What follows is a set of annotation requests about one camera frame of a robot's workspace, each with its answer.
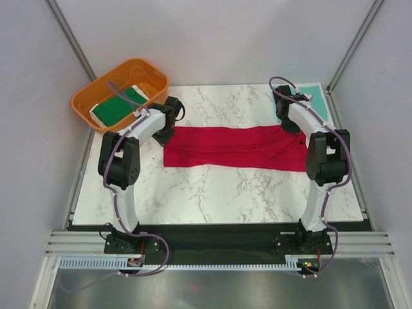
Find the red t shirt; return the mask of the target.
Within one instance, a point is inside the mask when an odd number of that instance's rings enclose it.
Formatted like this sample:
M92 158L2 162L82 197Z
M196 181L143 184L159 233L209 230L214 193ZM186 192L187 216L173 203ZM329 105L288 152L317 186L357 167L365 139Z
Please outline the red t shirt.
M164 167L219 165L306 171L306 136L280 125L250 128L177 127L164 147Z

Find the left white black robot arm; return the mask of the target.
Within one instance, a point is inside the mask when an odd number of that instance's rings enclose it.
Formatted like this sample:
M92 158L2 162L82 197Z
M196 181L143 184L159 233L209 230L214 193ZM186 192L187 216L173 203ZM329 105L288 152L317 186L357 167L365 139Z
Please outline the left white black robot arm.
M113 200L113 228L123 234L119 246L127 253L134 253L141 246L137 234L139 225L135 209L134 189L140 176L140 147L150 138L165 146L175 134L175 123L185 115L185 108L176 97L169 96L164 104L152 103L141 110L137 119L127 128L102 137L98 173L103 186Z

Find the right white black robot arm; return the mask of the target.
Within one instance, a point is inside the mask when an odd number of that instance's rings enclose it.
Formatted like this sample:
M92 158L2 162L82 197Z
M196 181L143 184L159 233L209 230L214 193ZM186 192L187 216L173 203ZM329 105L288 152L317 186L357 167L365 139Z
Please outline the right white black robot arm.
M353 172L350 156L350 133L329 125L311 107L311 95L292 93L288 85L271 87L276 116L281 128L306 137L306 175L310 179L310 192L306 209L300 219L305 230L295 237L296 249L310 253L318 246L316 232L326 226L326 205L332 190L345 186Z

